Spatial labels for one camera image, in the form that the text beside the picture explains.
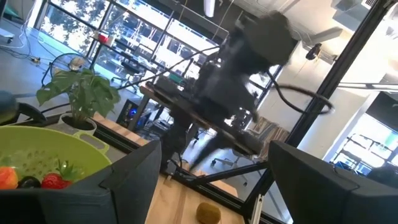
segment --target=power cord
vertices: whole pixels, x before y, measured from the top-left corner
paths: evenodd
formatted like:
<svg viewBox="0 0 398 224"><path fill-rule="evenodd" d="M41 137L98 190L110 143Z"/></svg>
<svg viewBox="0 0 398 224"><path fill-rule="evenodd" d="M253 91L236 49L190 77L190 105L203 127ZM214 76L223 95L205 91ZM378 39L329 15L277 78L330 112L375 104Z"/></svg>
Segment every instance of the power cord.
<svg viewBox="0 0 398 224"><path fill-rule="evenodd" d="M274 78L274 76L272 76L272 74L267 71L266 72L267 75L269 76L269 78L271 79L271 82L274 84L273 88L276 89L276 91L278 92L279 97L281 98L281 100L289 107L291 107L293 110L302 113L302 114L327 114L333 111L333 105L332 103L330 103L330 101L322 96L319 95L318 93L314 93L310 90L306 90L304 88L298 87L298 86L293 86L293 85L286 85L286 84L278 84ZM283 95L281 89L287 89L287 90L293 90L299 93L303 93L304 95L307 96L311 96L314 99L319 99L321 101L323 101L325 103L325 105L328 107L328 110L326 111L321 111L321 112L317 112L317 111L310 111L310 112L306 112L304 110L301 110L300 108L298 108L297 106L293 105L291 102L289 102L285 96Z"/></svg>

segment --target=white wall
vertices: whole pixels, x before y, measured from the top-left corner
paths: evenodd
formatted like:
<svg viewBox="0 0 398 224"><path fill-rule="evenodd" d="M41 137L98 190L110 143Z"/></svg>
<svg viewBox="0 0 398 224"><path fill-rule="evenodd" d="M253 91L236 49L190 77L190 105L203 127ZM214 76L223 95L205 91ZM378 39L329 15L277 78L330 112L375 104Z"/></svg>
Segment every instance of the white wall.
<svg viewBox="0 0 398 224"><path fill-rule="evenodd" d="M380 82L386 74L387 57L392 50L389 46L391 40L385 35L386 30L385 24L377 27L342 82ZM371 91L338 88L330 98L335 105L335 112L319 116L298 148L320 159L329 159L375 97L376 94Z"/></svg>
<svg viewBox="0 0 398 224"><path fill-rule="evenodd" d="M302 48L301 43L294 50L290 64L286 65L279 75L278 83L291 84L316 91L324 77L329 72L331 65L322 60L308 61L305 59L307 51ZM311 98L300 93L282 90L284 96L294 105L305 109ZM279 124L284 129L291 131L301 116L299 112L288 107L279 97L276 91L271 91L258 110L259 115Z"/></svg>

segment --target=tree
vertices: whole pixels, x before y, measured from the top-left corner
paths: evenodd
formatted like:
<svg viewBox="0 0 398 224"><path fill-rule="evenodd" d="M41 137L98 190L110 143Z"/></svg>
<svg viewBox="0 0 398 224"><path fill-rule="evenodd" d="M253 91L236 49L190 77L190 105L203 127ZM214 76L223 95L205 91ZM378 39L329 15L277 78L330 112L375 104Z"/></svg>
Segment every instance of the tree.
<svg viewBox="0 0 398 224"><path fill-rule="evenodd" d="M53 3L95 27L100 25L109 4L103 0L54 0ZM42 30L83 54L87 52L92 41L89 36L93 34L93 30L54 7L50 7Z"/></svg>

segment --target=pipe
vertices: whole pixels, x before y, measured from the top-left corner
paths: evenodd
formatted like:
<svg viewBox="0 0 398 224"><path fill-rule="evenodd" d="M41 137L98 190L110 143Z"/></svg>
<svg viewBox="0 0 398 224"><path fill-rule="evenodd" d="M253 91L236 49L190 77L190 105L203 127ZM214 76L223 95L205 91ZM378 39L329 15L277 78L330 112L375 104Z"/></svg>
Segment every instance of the pipe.
<svg viewBox="0 0 398 224"><path fill-rule="evenodd" d="M170 19L169 19L169 21L167 21L166 27L164 28L164 30L162 30L162 34L160 35L159 40L157 41L156 46L155 46L154 50L152 51L152 54L150 55L150 58L149 58L150 62L155 57L156 51L159 48L159 45L160 45L164 35L166 34L167 29L169 28L170 24L172 23L173 14L174 14L174 11L172 11L172 13L170 13Z"/></svg>

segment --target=wooden tabletop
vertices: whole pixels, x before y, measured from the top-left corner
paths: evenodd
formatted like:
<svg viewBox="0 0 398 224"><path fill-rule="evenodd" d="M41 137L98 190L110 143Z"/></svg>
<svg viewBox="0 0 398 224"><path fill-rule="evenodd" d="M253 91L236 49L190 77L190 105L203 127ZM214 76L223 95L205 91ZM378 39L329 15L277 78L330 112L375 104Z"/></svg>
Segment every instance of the wooden tabletop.
<svg viewBox="0 0 398 224"><path fill-rule="evenodd" d="M137 134L113 121L103 118L99 114L95 114L93 119L140 146L148 143L147 140L141 138ZM202 171L198 171L195 175L206 174ZM214 181L212 184L231 195L238 196L234 187L220 180ZM152 203L147 214L146 224L200 224L195 218L195 215L198 205L202 202L207 202L220 208L221 221L219 224L244 223L241 215L206 198L189 187L180 184L176 180L159 175L154 196L152 197Z"/></svg>

